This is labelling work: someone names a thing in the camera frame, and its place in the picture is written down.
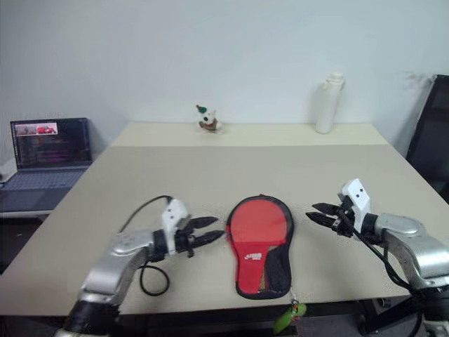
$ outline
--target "floor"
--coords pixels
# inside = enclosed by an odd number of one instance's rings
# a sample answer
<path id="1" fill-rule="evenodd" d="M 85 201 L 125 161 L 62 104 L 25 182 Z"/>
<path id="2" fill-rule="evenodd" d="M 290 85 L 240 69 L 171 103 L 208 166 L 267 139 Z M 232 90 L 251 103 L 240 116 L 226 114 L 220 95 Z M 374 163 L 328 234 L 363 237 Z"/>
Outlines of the floor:
<path id="1" fill-rule="evenodd" d="M 41 224 L 38 218 L 0 218 L 0 275 Z"/>
<path id="2" fill-rule="evenodd" d="M 2 337 L 48 337 L 53 336 L 57 330 L 53 326 L 44 324 L 43 322 L 36 322 L 33 319 L 26 317 L 4 317 L 5 320 L 2 324 Z M 294 323 L 296 329 L 295 334 L 288 334 L 284 336 L 301 336 L 301 337 L 333 337 L 333 336 L 346 336 L 356 337 L 360 336 L 357 326 L 359 317 L 353 315 L 342 316 L 327 316 L 327 317 L 305 317 L 300 321 Z M 398 326 L 390 328 L 386 331 L 381 331 L 374 335 L 377 337 L 402 337 L 408 336 L 413 328 L 415 320 L 409 319 Z M 195 328 L 182 328 L 167 330 L 163 327 L 163 331 L 148 330 L 145 334 L 139 336 L 200 336 L 200 337 L 237 337 L 237 336 L 272 336 L 270 334 L 272 322 L 265 322 L 248 327 L 241 326 L 202 326 Z M 426 333 L 423 328 L 420 329 L 417 337 L 424 337 Z"/>

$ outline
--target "printed logo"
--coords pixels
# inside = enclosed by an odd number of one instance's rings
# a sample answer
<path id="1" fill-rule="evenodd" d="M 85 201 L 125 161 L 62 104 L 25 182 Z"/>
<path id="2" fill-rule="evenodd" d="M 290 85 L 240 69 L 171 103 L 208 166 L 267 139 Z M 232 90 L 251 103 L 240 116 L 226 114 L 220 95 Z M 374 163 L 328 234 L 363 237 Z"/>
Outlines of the printed logo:
<path id="1" fill-rule="evenodd" d="M 262 253 L 252 253 L 246 254 L 245 260 L 260 260 L 262 258 Z"/>

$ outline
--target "laptop keyboard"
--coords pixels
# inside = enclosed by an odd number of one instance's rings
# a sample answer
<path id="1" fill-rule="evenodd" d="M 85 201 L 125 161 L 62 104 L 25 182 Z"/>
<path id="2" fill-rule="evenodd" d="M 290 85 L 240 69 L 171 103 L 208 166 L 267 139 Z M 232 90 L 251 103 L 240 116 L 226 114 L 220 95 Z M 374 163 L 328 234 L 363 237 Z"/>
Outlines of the laptop keyboard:
<path id="1" fill-rule="evenodd" d="M 43 190 L 71 187 L 75 185 L 83 173 L 84 171 L 16 174 L 5 184 L 2 190 Z"/>

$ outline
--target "laptop screen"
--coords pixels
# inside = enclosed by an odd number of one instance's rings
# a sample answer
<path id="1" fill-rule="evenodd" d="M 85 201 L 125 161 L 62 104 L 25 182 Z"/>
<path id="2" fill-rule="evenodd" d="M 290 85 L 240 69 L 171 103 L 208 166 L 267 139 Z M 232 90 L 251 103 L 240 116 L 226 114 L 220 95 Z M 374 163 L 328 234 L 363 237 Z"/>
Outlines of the laptop screen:
<path id="1" fill-rule="evenodd" d="M 12 121 L 18 169 L 87 166 L 92 162 L 86 118 Z"/>

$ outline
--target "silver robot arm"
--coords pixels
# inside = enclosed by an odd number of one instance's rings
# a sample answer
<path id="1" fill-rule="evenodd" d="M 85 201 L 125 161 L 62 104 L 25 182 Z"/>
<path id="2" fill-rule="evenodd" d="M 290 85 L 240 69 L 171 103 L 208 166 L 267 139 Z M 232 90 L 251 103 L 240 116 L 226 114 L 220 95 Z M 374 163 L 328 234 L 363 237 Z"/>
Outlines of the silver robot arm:
<path id="1" fill-rule="evenodd" d="M 107 336 L 137 269 L 148 262 L 163 260 L 167 254 L 188 251 L 192 257 L 193 248 L 215 241 L 224 233 L 213 230 L 195 237 L 194 229 L 208 226 L 217 218 L 191 219 L 180 200 L 168 201 L 161 217 L 162 229 L 120 232 L 112 238 L 104 255 L 88 273 L 63 329 L 55 336 Z"/>
<path id="2" fill-rule="evenodd" d="M 427 234 L 423 224 L 405 216 L 370 213 L 370 197 L 359 179 L 349 181 L 338 194 L 342 203 L 315 204 L 307 213 L 339 235 L 376 244 L 391 252 L 401 265 L 410 289 L 449 285 L 449 249 Z"/>

